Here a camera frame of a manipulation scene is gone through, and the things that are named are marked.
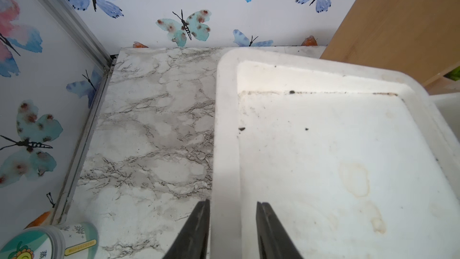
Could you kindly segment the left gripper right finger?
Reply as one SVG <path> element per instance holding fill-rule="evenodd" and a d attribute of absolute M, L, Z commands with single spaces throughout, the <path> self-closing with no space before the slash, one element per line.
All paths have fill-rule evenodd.
<path fill-rule="evenodd" d="M 269 203 L 257 202 L 256 226 L 261 259 L 303 259 Z"/>

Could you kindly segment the wooden shelf stand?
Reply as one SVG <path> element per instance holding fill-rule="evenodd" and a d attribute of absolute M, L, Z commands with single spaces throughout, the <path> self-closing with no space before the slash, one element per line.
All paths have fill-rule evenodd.
<path fill-rule="evenodd" d="M 433 91 L 460 64 L 460 0 L 356 0 L 322 58 L 399 71 Z"/>

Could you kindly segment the clear jar sunflower lid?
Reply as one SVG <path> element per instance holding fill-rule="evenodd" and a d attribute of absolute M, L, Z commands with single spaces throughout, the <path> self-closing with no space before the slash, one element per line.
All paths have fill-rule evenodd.
<path fill-rule="evenodd" d="M 91 223 L 25 229 L 1 248 L 2 259 L 94 259 L 99 234 Z"/>

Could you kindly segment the white drawer cabinet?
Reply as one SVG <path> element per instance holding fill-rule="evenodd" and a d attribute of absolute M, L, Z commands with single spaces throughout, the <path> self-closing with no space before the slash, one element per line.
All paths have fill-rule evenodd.
<path fill-rule="evenodd" d="M 418 82 L 250 48 L 216 78 L 212 258 L 258 257 L 258 202 L 306 259 L 460 256 L 460 143 Z"/>

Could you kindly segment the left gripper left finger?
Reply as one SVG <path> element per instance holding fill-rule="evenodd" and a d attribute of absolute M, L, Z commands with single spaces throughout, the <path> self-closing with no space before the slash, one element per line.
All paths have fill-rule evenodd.
<path fill-rule="evenodd" d="M 163 259 L 205 259 L 210 230 L 210 200 L 199 201 Z"/>

